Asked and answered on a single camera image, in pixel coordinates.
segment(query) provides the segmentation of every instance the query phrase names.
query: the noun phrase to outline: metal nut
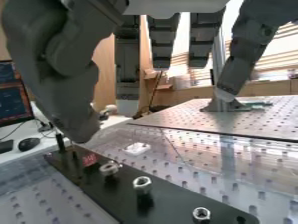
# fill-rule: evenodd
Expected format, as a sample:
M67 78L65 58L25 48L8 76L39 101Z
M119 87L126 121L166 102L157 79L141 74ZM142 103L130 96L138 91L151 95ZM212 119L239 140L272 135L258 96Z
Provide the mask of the metal nut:
M151 190L151 180L149 177L138 177L133 181L133 189L138 195L145 195L150 193Z
M195 208L192 210L192 221L198 224L207 224L210 222L211 212L203 208Z
M105 177L114 175L118 172L118 164L114 161L109 161L99 167L99 172Z

